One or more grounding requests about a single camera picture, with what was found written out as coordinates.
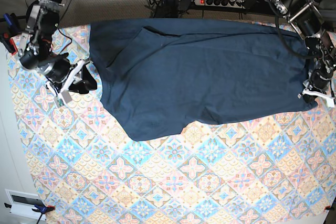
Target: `fabric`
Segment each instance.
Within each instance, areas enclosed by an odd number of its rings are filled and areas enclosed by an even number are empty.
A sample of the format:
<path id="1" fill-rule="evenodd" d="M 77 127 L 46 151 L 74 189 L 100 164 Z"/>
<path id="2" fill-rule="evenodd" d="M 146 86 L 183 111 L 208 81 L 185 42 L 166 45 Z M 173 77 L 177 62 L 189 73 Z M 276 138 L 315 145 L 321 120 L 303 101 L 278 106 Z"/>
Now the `fabric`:
<path id="1" fill-rule="evenodd" d="M 90 26 L 63 32 L 70 61 L 87 58 Z M 55 52 L 67 43 L 55 33 Z M 335 199 L 336 110 L 320 99 L 307 112 L 193 122 L 181 135 L 134 142 L 99 102 L 93 65 L 97 91 L 58 109 L 43 77 L 7 60 L 29 172 L 56 206 L 48 224 L 270 224 L 319 215 Z"/>
<path id="2" fill-rule="evenodd" d="M 303 41 L 285 32 L 306 54 Z M 308 78 L 274 28 L 219 20 L 137 19 L 91 26 L 101 102 L 135 141 L 316 106 L 298 99 Z"/>

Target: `blue object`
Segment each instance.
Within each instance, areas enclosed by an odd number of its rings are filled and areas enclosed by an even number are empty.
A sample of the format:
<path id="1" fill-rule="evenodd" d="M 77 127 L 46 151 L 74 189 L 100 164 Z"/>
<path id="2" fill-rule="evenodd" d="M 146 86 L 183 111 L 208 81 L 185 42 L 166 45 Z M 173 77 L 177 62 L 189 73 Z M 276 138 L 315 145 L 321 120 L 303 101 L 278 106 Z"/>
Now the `blue object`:
<path id="1" fill-rule="evenodd" d="M 5 13 L 4 14 L 4 18 L 6 20 L 6 22 L 8 23 L 8 26 L 11 27 L 14 25 L 14 22 L 12 20 L 12 17 L 8 14 L 8 13 Z"/>
<path id="2" fill-rule="evenodd" d="M 45 214 L 46 212 L 47 212 L 47 210 L 48 210 L 48 207 L 45 207 L 45 206 L 43 206 L 43 207 L 41 207 L 41 206 L 38 206 L 38 205 L 34 205 L 34 207 L 36 207 L 38 210 L 39 210 L 39 212 L 41 213 L 41 214 Z"/>

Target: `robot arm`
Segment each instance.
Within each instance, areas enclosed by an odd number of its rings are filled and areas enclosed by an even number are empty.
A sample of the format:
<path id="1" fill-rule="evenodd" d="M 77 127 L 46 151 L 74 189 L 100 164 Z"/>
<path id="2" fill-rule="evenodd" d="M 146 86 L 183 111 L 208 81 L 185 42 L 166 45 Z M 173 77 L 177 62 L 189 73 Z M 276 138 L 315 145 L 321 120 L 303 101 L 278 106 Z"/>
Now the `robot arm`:
<path id="1" fill-rule="evenodd" d="M 47 87 L 62 106 L 71 101 L 69 91 L 86 94 L 97 89 L 97 83 L 86 68 L 90 60 L 72 65 L 68 53 L 55 54 L 52 35 L 58 29 L 62 0 L 38 0 L 30 7 L 30 16 L 18 47 L 18 62 L 27 71 L 37 71 L 47 78 Z"/>
<path id="2" fill-rule="evenodd" d="M 328 32 L 323 27 L 323 19 L 313 0 L 272 0 L 283 18 L 294 28 L 301 39 L 305 41 L 308 57 L 313 61 L 314 69 L 309 71 L 308 79 L 303 83 L 304 90 L 298 95 L 307 102 L 321 97 L 329 107 L 335 107 L 333 73 L 336 70 L 336 48 Z M 276 26 L 279 29 L 279 16 Z M 326 92 L 331 84 L 331 94 Z"/>

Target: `floral tile pattern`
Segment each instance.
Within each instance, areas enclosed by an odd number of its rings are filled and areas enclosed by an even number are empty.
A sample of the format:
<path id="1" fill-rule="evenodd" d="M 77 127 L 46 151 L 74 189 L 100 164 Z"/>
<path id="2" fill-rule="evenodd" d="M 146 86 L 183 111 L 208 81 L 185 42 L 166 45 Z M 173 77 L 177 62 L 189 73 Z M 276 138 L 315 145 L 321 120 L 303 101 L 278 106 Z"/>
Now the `floral tile pattern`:
<path id="1" fill-rule="evenodd" d="M 64 30 L 71 62 L 89 56 L 90 26 Z M 59 32 L 54 50 L 67 43 Z M 45 80 L 7 55 L 19 135 L 48 223 L 269 224 L 319 215 L 336 196 L 336 110 L 247 122 L 194 122 L 134 142 L 98 90 L 56 108 Z"/>

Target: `clamp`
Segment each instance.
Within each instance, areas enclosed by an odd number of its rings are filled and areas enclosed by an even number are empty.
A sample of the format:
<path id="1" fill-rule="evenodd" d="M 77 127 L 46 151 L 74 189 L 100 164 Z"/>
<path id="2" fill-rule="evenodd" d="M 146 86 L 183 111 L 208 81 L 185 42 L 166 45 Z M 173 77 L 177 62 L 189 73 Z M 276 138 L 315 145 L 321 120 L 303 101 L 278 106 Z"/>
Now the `clamp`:
<path id="1" fill-rule="evenodd" d="M 16 48 L 16 45 L 15 45 L 12 37 L 20 34 L 22 32 L 22 30 L 20 28 L 18 18 L 16 17 L 16 15 L 14 13 L 12 13 L 10 15 L 8 13 L 5 13 L 4 14 L 4 19 L 8 23 L 9 33 L 0 34 L 0 42 L 2 44 L 4 44 L 5 48 L 12 55 L 14 55 L 14 54 L 17 53 L 17 48 Z"/>
<path id="2" fill-rule="evenodd" d="M 34 212 L 40 212 L 41 216 L 40 218 L 38 218 L 38 221 L 36 222 L 36 224 L 38 224 L 42 218 L 43 215 L 45 215 L 48 212 L 54 211 L 55 207 L 53 206 L 38 206 L 38 205 L 34 205 L 34 207 L 36 207 L 37 209 L 32 209 Z"/>

